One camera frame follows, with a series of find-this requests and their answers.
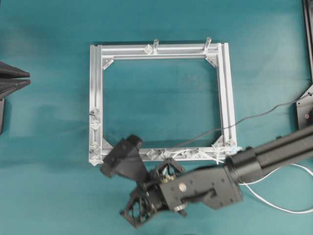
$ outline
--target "black metal bracket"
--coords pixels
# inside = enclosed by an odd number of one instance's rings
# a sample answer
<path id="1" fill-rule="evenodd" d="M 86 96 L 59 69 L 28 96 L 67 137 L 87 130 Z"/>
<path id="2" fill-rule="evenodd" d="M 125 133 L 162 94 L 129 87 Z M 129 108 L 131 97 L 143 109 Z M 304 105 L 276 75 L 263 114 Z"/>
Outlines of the black metal bracket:
<path id="1" fill-rule="evenodd" d="M 305 30 L 307 35 L 307 46 L 309 54 L 309 63 L 310 63 L 310 72 L 311 79 L 313 79 L 313 33 L 312 33 L 312 16 L 313 16 L 313 0 L 303 0 L 303 15 Z M 313 94 L 313 85 L 311 85 L 301 97 Z M 302 129 L 310 124 L 313 124 L 313 96 L 309 95 L 303 98 L 301 101 L 296 104 L 297 117 L 298 117 L 298 127 Z"/>
<path id="2" fill-rule="evenodd" d="M 29 79 L 14 79 L 22 77 L 30 77 L 30 74 L 0 61 L 0 134 L 2 133 L 4 123 L 4 98 L 30 84 Z"/>

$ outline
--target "white cable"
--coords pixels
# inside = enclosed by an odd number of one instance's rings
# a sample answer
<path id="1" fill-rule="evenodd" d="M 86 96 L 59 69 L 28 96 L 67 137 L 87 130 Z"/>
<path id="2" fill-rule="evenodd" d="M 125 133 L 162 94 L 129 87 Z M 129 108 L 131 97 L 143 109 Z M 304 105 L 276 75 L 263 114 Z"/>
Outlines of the white cable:
<path id="1" fill-rule="evenodd" d="M 300 167 L 300 168 L 304 169 L 305 171 L 307 171 L 311 176 L 313 176 L 313 172 L 312 172 L 310 169 L 306 168 L 305 166 L 298 165 L 298 164 L 291 164 L 291 165 Z M 312 209 L 309 209 L 309 210 L 305 210 L 305 211 L 292 211 L 292 210 L 288 210 L 288 209 L 279 207 L 279 206 L 277 206 L 277 205 L 275 205 L 275 204 L 269 202 L 268 200 L 266 200 L 266 199 L 263 198 L 262 196 L 258 195 L 255 191 L 252 190 L 252 188 L 250 188 L 249 185 L 255 184 L 255 183 L 258 183 L 258 182 L 264 180 L 264 179 L 267 178 L 269 175 L 271 175 L 272 173 L 274 173 L 275 171 L 277 171 L 277 170 L 279 170 L 279 169 L 280 169 L 280 168 L 275 169 L 274 171 L 272 171 L 271 173 L 269 173 L 268 175 L 266 175 L 265 177 L 263 177 L 263 178 L 260 179 L 260 180 L 257 180 L 257 181 L 251 182 L 251 183 L 243 183 L 243 184 L 240 184 L 240 185 L 246 186 L 246 187 L 250 190 L 250 192 L 251 192 L 256 198 L 258 198 L 260 201 L 262 201 L 263 203 L 265 203 L 265 204 L 267 204 L 267 205 L 269 205 L 269 206 L 271 206 L 271 207 L 274 207 L 274 208 L 276 208 L 276 209 L 278 209 L 278 210 L 280 210 L 280 211 L 284 211 L 284 212 L 288 212 L 288 213 L 292 213 L 292 214 L 307 214 L 307 213 L 313 212 L 313 208 L 312 208 Z"/>

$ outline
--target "wire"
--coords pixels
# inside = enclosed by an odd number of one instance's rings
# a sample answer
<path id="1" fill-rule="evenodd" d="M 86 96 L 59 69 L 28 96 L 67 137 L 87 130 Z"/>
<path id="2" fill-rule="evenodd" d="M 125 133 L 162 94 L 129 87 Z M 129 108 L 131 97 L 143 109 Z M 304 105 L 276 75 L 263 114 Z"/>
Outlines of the wire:
<path id="1" fill-rule="evenodd" d="M 177 145 L 175 145 L 173 148 L 178 148 L 178 147 L 184 146 L 184 145 L 186 145 L 186 144 L 193 143 L 194 141 L 196 141 L 197 139 L 199 139 L 199 138 L 201 138 L 201 137 L 203 137 L 203 136 L 206 136 L 206 135 L 208 135 L 208 134 L 210 134 L 210 133 L 212 133 L 212 132 L 215 132 L 215 131 L 221 131 L 221 130 L 225 130 L 225 129 L 231 128 L 231 127 L 233 127 L 233 126 L 238 125 L 238 124 L 239 124 L 240 122 L 242 122 L 242 121 L 245 121 L 245 120 L 248 120 L 248 119 L 251 119 L 251 118 L 258 118 L 258 117 L 264 116 L 264 115 L 266 115 L 266 114 L 269 114 L 269 113 L 273 112 L 275 109 L 277 109 L 277 108 L 280 107 L 280 106 L 286 106 L 286 105 L 294 104 L 294 103 L 296 103 L 296 102 L 298 102 L 298 101 L 303 100 L 305 97 L 307 97 L 307 96 L 309 96 L 309 95 L 312 96 L 312 94 L 309 93 L 309 94 L 306 94 L 306 95 L 304 95 L 303 97 L 301 97 L 301 98 L 299 98 L 299 99 L 296 99 L 296 100 L 294 100 L 294 101 L 290 101 L 290 102 L 287 102 L 287 103 L 277 104 L 277 105 L 274 106 L 272 109 L 270 109 L 270 110 L 268 110 L 268 111 L 266 111 L 266 112 L 264 112 L 264 113 L 260 113 L 260 114 L 256 114 L 256 115 L 252 115 L 252 116 L 248 116 L 248 117 L 244 117 L 243 119 L 240 119 L 239 121 L 237 121 L 235 124 L 233 124 L 233 125 L 231 125 L 231 126 L 224 127 L 224 128 L 213 128 L 213 129 L 211 129 L 211 130 L 208 130 L 208 131 L 206 131 L 206 132 L 203 132 L 202 134 L 200 134 L 200 135 L 198 135 L 198 136 L 196 136 L 196 137 L 194 137 L 194 138 L 192 138 L 192 139 L 190 139 L 190 140 L 188 140 L 188 141 L 185 141 L 185 142 L 182 142 L 182 143 L 180 143 L 180 144 L 177 144 Z"/>
<path id="2" fill-rule="evenodd" d="M 302 169 L 304 169 L 305 171 L 307 171 L 311 176 L 313 176 L 313 172 L 312 172 L 310 169 L 308 169 L 307 167 L 302 166 L 302 165 L 298 165 L 298 164 L 291 164 L 291 165 L 294 165 L 294 166 L 297 166 L 297 167 L 299 167 L 299 168 L 302 168 Z M 275 169 L 274 171 L 272 171 L 271 173 L 269 173 L 268 175 L 266 175 L 265 177 L 263 177 L 263 178 L 260 179 L 260 180 L 257 180 L 257 181 L 251 182 L 251 183 L 243 183 L 243 184 L 240 184 L 240 185 L 246 186 L 246 187 L 249 189 L 249 191 L 250 191 L 256 198 L 258 198 L 260 201 L 262 201 L 263 203 L 265 203 L 265 204 L 267 204 L 267 205 L 269 205 L 269 206 L 271 206 L 271 207 L 274 207 L 274 208 L 276 208 L 276 209 L 278 209 L 278 210 L 280 210 L 280 211 L 284 211 L 284 212 L 288 212 L 288 213 L 292 213 L 292 214 L 307 214 L 307 213 L 313 212 L 313 208 L 308 209 L 308 210 L 305 210 L 305 211 L 292 211 L 292 210 L 285 209 L 285 208 L 282 208 L 282 207 L 280 207 L 280 206 L 277 206 L 277 205 L 275 205 L 275 204 L 269 202 L 268 200 L 266 200 L 264 197 L 258 195 L 258 194 L 257 194 L 255 191 L 253 191 L 252 188 L 249 186 L 249 185 L 258 183 L 258 182 L 260 182 L 260 181 L 266 179 L 268 176 L 270 176 L 272 173 L 274 173 L 275 171 L 277 171 L 277 170 L 279 170 L 279 169 L 280 169 L 280 168 Z"/>

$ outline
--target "screw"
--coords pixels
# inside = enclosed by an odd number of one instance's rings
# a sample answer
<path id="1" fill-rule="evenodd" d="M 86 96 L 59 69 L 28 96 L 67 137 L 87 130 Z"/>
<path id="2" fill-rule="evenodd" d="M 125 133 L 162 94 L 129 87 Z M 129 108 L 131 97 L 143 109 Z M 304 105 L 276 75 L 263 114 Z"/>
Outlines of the screw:
<path id="1" fill-rule="evenodd" d="M 186 186 L 184 183 L 180 183 L 180 184 L 179 184 L 179 189 L 180 189 L 180 191 L 182 191 L 182 192 L 186 192 L 187 186 Z"/>

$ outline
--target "black plastic part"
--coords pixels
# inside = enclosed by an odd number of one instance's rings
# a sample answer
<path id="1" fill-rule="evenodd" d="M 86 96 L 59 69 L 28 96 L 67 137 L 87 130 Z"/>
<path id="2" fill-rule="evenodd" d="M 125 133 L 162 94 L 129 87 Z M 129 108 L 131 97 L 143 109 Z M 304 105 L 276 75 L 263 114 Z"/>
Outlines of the black plastic part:
<path id="1" fill-rule="evenodd" d="M 30 77 L 30 74 L 19 68 L 7 65 L 0 61 L 0 78 L 22 78 Z"/>
<path id="2" fill-rule="evenodd" d="M 160 194 L 158 188 L 153 187 L 151 190 L 146 191 L 137 186 L 131 193 L 131 198 L 125 209 L 120 212 L 120 215 L 132 226 L 139 228 L 163 210 L 164 203 Z"/>
<path id="3" fill-rule="evenodd" d="M 4 121 L 4 105 L 5 99 L 0 99 L 0 135 L 2 134 L 3 130 L 3 121 Z"/>
<path id="4" fill-rule="evenodd" d="M 141 145 L 142 140 L 138 137 L 122 139 L 103 160 L 101 172 L 110 178 L 118 174 L 138 183 L 143 182 L 148 177 L 148 171 L 137 149 Z"/>

